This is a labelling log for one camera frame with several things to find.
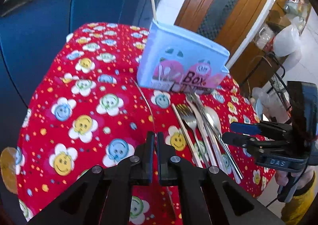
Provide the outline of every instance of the red tablecloth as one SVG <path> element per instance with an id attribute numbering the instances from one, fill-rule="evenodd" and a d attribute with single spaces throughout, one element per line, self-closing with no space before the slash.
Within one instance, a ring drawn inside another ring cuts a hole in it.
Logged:
<path id="1" fill-rule="evenodd" d="M 114 166 L 133 155 L 136 146 L 145 141 L 147 131 L 162 131 L 168 144 L 175 137 L 181 138 L 180 144 L 175 145 L 177 154 L 192 159 L 170 106 L 184 103 L 185 95 L 142 89 L 153 120 L 132 81 L 136 79 L 147 35 L 148 31 L 139 27 L 90 23 L 67 37 L 34 92 L 18 141 L 18 197 L 27 220 L 87 169 L 96 164 Z M 212 95 L 203 95 L 201 100 L 217 112 L 222 132 L 229 131 L 232 121 L 259 121 L 230 76 Z M 246 151 L 229 148 L 244 175 L 240 185 L 258 197 L 274 171 L 254 165 Z M 233 178 L 231 168 L 228 173 Z M 182 223 L 177 188 L 160 187 L 157 174 L 154 171 L 151 186 L 133 189 L 133 224 Z M 176 220 L 169 214 L 168 193 Z"/>

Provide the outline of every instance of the fork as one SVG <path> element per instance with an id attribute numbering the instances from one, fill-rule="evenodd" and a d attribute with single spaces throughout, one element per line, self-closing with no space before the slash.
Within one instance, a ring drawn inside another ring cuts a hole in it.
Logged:
<path id="1" fill-rule="evenodd" d="M 208 160 L 206 159 L 205 155 L 203 154 L 203 151 L 200 147 L 200 143 L 199 143 L 199 139 L 197 137 L 197 133 L 196 133 L 196 128 L 197 128 L 197 119 L 194 115 L 194 113 L 191 111 L 191 109 L 185 105 L 185 104 L 178 104 L 176 106 L 177 108 L 177 111 L 181 117 L 181 119 L 187 124 L 188 127 L 190 127 L 190 129 L 193 131 L 193 134 L 194 134 L 194 138 L 197 142 L 197 145 L 198 145 L 198 149 L 199 149 L 199 152 L 202 156 L 202 159 L 204 161 L 204 164 L 206 165 L 206 168 L 209 167 L 209 163 L 208 163 Z"/>

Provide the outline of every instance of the wooden stick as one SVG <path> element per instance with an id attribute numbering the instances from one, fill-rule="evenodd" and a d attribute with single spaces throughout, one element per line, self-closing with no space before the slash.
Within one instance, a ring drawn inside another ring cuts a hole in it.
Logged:
<path id="1" fill-rule="evenodd" d="M 179 124 L 180 124 L 181 131 L 182 131 L 182 133 L 183 133 L 185 139 L 187 140 L 187 144 L 189 145 L 189 148 L 190 148 L 190 151 L 191 151 L 191 153 L 192 153 L 192 156 L 194 157 L 195 164 L 196 164 L 198 167 L 203 168 L 203 166 L 202 166 L 202 164 L 201 164 L 201 161 L 200 161 L 200 159 L 199 159 L 199 156 L 198 156 L 198 154 L 197 154 L 197 152 L 196 152 L 196 150 L 195 150 L 195 148 L 194 148 L 194 146 L 193 146 L 193 143 L 192 143 L 192 141 L 191 141 L 191 139 L 190 139 L 190 136 L 189 136 L 189 134 L 188 134 L 188 131 L 187 131 L 187 129 L 185 128 L 184 123 L 182 122 L 182 119 L 181 119 L 181 117 L 180 117 L 180 115 L 179 115 L 179 113 L 178 113 L 178 111 L 177 111 L 177 109 L 175 108 L 175 105 L 174 105 L 173 103 L 171 104 L 171 107 L 172 107 L 172 109 L 173 109 L 173 111 L 174 111 L 174 113 L 175 113 L 175 116 L 177 117 L 177 120 L 178 120 Z"/>
<path id="2" fill-rule="evenodd" d="M 152 6 L 152 14 L 154 16 L 154 20 L 155 20 L 155 22 L 157 22 L 157 13 L 156 13 L 155 0 L 151 0 L 151 6 Z"/>

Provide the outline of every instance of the person's hand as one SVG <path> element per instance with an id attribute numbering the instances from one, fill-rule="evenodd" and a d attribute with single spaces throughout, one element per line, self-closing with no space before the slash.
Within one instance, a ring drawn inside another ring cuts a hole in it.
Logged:
<path id="1" fill-rule="evenodd" d="M 288 178 L 287 178 L 287 172 L 285 171 L 280 171 L 280 170 L 276 170 L 276 174 L 275 174 L 275 179 L 276 179 L 276 183 L 278 185 L 282 185 L 285 186 L 288 183 Z M 293 177 L 298 177 L 300 176 L 301 172 L 299 173 L 292 173 Z M 297 189 L 301 189 L 303 188 L 306 184 L 308 184 L 311 179 L 314 176 L 314 167 L 313 166 L 308 166 L 305 173 L 303 174 L 303 176 L 299 179 L 298 183 L 297 183 Z"/>

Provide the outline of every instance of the wooden door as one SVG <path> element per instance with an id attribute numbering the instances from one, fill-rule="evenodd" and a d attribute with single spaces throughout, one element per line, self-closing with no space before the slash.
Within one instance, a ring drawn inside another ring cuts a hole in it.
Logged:
<path id="1" fill-rule="evenodd" d="M 245 39 L 266 0 L 185 0 L 175 24 L 230 51 Z"/>

